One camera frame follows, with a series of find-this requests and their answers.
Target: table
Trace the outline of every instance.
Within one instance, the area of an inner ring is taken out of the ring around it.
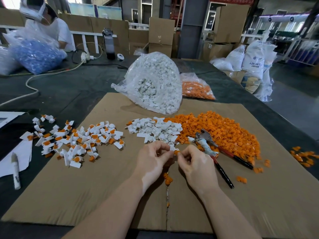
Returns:
[[[119,62],[107,60],[106,56],[102,55],[99,59],[91,60],[89,65],[82,65],[74,71],[42,76],[30,82],[32,87],[40,90],[39,95],[17,100],[1,107],[0,110],[27,112],[14,120],[14,123],[32,123],[33,117],[47,114],[56,117],[59,126],[62,126],[66,120],[75,120],[75,126],[77,126],[107,92],[115,92],[111,88],[111,84],[118,84],[124,79],[126,69],[119,69],[117,65],[113,64],[121,64],[128,68],[136,58],[137,56],[129,56],[123,62]],[[78,57],[74,57],[74,59],[76,62],[79,61]],[[305,151],[319,153],[319,146],[315,140],[246,92],[241,85],[235,83],[211,64],[189,60],[174,61],[180,72],[195,72],[199,78],[205,80],[213,90],[216,102],[243,104],[288,151],[294,146],[300,146]],[[69,56],[62,67],[73,65]],[[0,103],[31,93],[32,91],[25,87],[25,81],[29,77],[30,75],[0,78]],[[18,191],[14,190],[11,176],[0,178],[0,216],[9,209],[47,161],[41,155],[41,148],[33,147],[32,161],[29,167],[20,173],[22,188]],[[307,170],[319,179],[318,163]],[[70,229],[71,227],[0,221],[0,238],[60,238]],[[129,231],[130,238],[136,238],[137,235],[137,238],[213,237],[205,234]]]

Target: black handle grip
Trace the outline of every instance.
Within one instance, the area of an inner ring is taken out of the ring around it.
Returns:
[[[246,162],[245,160],[243,160],[242,158],[238,156],[234,156],[233,159],[251,170],[254,168],[253,165],[251,165],[250,163]]]
[[[233,183],[230,181],[230,179],[228,178],[227,174],[225,173],[225,171],[223,170],[223,168],[219,165],[219,163],[215,163],[216,169],[218,170],[218,172],[220,173],[220,175],[223,177],[223,179],[226,181],[226,183],[228,184],[229,188],[233,189],[234,185]]]

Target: plastic bag of orange parts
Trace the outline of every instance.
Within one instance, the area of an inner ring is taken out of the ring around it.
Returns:
[[[180,78],[183,96],[207,100],[216,99],[209,85],[204,80],[198,78],[195,73],[181,73]]]

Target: left hand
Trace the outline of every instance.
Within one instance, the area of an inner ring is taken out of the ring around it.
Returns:
[[[170,146],[162,141],[145,145],[138,153],[137,165],[133,172],[143,183],[143,194],[161,175],[164,164],[174,156]]]

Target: person wearing vr headset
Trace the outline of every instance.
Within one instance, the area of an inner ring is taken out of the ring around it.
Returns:
[[[75,51],[68,25],[58,18],[45,0],[21,0],[20,12],[27,18],[25,27],[32,27],[57,40],[59,48],[66,52]]]

